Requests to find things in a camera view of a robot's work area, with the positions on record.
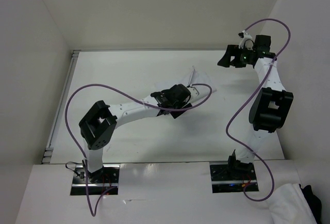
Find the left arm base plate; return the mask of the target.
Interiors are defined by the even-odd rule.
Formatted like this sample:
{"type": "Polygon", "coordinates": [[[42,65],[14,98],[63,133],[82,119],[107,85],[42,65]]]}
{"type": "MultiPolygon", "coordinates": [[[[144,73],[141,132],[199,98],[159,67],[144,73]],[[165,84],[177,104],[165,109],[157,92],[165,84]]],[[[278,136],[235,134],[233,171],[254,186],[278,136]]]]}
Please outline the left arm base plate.
{"type": "MultiPolygon", "coordinates": [[[[77,164],[73,169],[73,179],[70,195],[85,196],[86,195],[86,175],[83,165],[77,164]]],[[[103,174],[98,176],[96,180],[88,178],[89,195],[96,196],[106,192],[106,195],[117,195],[119,188],[119,164],[106,164],[103,168],[103,174]]]]}

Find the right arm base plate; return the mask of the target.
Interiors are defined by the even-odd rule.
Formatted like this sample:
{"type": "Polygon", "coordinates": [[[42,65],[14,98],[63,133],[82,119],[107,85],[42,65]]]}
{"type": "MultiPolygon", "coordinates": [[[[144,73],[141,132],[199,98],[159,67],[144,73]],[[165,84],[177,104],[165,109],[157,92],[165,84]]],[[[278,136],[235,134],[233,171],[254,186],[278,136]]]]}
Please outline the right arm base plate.
{"type": "Polygon", "coordinates": [[[210,162],[212,192],[240,193],[247,186],[246,192],[258,192],[254,166],[247,172],[229,172],[227,162],[210,162]]]}

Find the white cloth pile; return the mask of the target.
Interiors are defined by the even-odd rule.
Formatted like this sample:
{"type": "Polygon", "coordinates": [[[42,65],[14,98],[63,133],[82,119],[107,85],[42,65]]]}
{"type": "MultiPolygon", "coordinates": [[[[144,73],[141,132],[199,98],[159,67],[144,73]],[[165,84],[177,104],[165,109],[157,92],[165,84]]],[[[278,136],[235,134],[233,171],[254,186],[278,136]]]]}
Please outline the white cloth pile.
{"type": "Polygon", "coordinates": [[[273,223],[317,223],[299,184],[285,184],[266,200],[273,223]]]}

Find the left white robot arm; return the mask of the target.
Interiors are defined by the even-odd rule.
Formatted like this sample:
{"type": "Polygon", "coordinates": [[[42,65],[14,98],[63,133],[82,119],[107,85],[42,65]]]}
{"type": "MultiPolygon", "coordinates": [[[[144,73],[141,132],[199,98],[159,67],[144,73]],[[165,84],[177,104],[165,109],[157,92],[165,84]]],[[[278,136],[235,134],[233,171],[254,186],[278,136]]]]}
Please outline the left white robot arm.
{"type": "Polygon", "coordinates": [[[130,102],[107,105],[97,101],[79,122],[87,168],[84,176],[92,183],[99,182],[105,175],[102,161],[103,147],[109,144],[116,128],[143,118],[170,114],[174,119],[182,115],[182,108],[192,106],[199,95],[194,87],[177,84],[170,89],[153,92],[140,103],[130,102]]]}

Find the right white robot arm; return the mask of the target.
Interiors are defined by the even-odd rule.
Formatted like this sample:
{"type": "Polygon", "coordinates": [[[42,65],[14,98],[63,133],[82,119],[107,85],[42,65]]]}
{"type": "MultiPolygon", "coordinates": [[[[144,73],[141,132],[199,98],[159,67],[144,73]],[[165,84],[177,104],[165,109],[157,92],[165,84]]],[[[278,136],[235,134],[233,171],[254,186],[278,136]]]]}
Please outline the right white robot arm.
{"type": "Polygon", "coordinates": [[[282,128],[293,102],[293,93],[285,89],[279,78],[275,53],[270,51],[271,37],[257,35],[253,38],[246,31],[240,32],[239,37],[240,43],[228,45],[218,65],[226,68],[252,65],[262,86],[249,112],[250,135],[243,148],[228,158],[226,173],[231,179],[238,179],[252,170],[255,153],[270,134],[282,128]]]}

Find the black cloth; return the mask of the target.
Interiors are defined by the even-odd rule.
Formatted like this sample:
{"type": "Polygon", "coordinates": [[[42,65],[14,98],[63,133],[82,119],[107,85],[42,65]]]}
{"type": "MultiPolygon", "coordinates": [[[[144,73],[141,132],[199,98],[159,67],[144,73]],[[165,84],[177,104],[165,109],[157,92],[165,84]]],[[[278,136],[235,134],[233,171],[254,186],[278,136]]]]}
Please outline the black cloth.
{"type": "Polygon", "coordinates": [[[311,212],[316,220],[317,224],[322,224],[321,213],[322,213],[322,202],[321,200],[313,193],[312,187],[307,185],[301,188],[301,191],[311,209],[311,212]]]}

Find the white skirt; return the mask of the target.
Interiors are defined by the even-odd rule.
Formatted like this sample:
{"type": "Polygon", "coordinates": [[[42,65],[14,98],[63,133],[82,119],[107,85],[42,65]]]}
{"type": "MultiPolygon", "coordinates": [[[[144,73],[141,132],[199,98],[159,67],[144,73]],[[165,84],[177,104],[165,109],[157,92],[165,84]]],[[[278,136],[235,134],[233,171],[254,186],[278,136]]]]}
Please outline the white skirt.
{"type": "MultiPolygon", "coordinates": [[[[183,84],[188,87],[193,84],[207,84],[212,88],[212,93],[217,91],[215,84],[212,82],[209,75],[202,71],[197,71],[193,66],[186,73],[180,73],[179,76],[174,76],[163,82],[155,83],[157,90],[169,89],[174,85],[183,84]]],[[[194,86],[195,92],[192,93],[191,103],[202,100],[209,94],[209,88],[206,86],[194,86]]]]}

